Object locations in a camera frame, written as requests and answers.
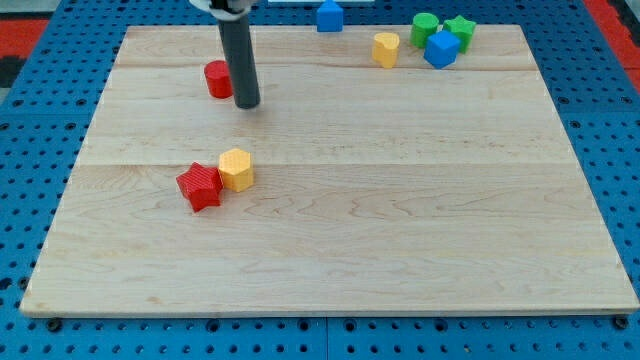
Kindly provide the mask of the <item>white rod mount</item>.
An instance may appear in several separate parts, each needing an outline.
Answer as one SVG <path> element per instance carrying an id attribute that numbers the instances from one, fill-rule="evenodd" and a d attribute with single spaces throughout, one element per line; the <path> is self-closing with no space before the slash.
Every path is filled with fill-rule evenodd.
<path id="1" fill-rule="evenodd" d="M 217 20 L 236 21 L 250 12 L 256 0 L 189 0 L 189 3 Z"/>

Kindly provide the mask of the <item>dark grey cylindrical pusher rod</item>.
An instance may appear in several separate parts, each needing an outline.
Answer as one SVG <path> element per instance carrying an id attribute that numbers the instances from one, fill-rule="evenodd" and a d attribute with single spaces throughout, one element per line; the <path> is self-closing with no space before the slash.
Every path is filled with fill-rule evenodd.
<path id="1" fill-rule="evenodd" d="M 241 109 L 255 108 L 260 104 L 260 92 L 248 14 L 236 21 L 218 20 L 218 28 L 235 104 Z"/>

